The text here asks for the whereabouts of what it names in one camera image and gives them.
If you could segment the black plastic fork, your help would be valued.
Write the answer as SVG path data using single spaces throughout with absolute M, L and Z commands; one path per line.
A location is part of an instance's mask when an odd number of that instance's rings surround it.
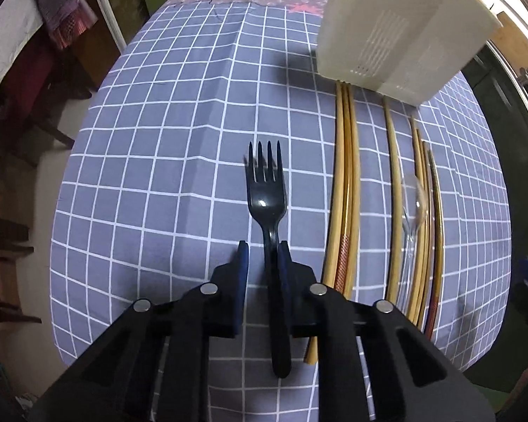
M 283 379 L 291 372 L 292 359 L 277 251 L 278 226 L 287 210 L 279 146 L 261 143 L 249 146 L 246 182 L 249 212 L 259 224 L 263 238 L 272 370 L 277 378 Z

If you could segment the dark bamboo chopstick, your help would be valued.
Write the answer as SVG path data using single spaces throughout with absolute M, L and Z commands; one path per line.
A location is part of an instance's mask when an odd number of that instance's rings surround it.
M 432 175 L 433 203 L 435 208 L 435 231 L 434 231 L 434 266 L 432 289 L 425 324 L 425 336 L 432 338 L 437 320 L 438 308 L 441 299 L 442 277 L 444 276 L 445 263 L 445 224 L 444 208 L 441 200 L 441 185 L 438 176 L 436 161 L 431 149 L 427 150 L 428 163 Z

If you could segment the white hanging sheet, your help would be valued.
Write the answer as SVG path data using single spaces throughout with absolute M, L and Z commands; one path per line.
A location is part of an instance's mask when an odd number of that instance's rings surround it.
M 0 5 L 0 84 L 31 37 L 44 24 L 36 0 L 4 0 Z

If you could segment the purple checkered apron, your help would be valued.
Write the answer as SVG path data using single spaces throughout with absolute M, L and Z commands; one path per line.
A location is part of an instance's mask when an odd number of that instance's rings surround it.
M 97 22 L 86 0 L 37 0 L 37 4 L 48 35 L 60 51 Z

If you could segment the clear plastic spoon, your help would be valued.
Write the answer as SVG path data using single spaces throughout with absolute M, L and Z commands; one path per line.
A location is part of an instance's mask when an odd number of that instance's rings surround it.
M 402 229 L 403 229 L 403 257 L 401 286 L 398 292 L 398 302 L 403 308 L 412 293 L 413 267 L 415 250 L 419 230 L 426 214 L 425 191 L 421 180 L 414 174 L 406 175 L 402 179 Z

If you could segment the blue checkered tablecloth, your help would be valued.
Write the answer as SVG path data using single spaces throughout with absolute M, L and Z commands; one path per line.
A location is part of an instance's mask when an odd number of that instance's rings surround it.
M 321 271 L 335 153 L 335 85 L 315 64 L 314 9 L 256 0 L 163 5 L 113 65 L 64 172 L 50 257 L 56 346 L 71 363 L 137 298 L 161 304 L 209 279 L 239 241 L 250 246 L 245 321 L 213 339 L 213 421 L 314 421 L 316 370 L 272 372 L 262 234 L 249 214 L 251 143 L 282 151 L 293 259 Z M 403 172 L 411 132 L 432 150 L 441 186 L 445 269 L 433 332 L 459 369 L 487 353 L 504 320 L 511 240 L 507 189 L 488 122 L 462 75 L 411 110 L 355 89 L 362 200 L 356 301 L 386 291 L 393 127 Z

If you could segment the white plastic utensil holder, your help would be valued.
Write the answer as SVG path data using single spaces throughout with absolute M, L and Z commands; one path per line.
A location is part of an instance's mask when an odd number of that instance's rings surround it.
M 481 0 L 328 0 L 316 64 L 325 78 L 418 107 L 501 25 Z

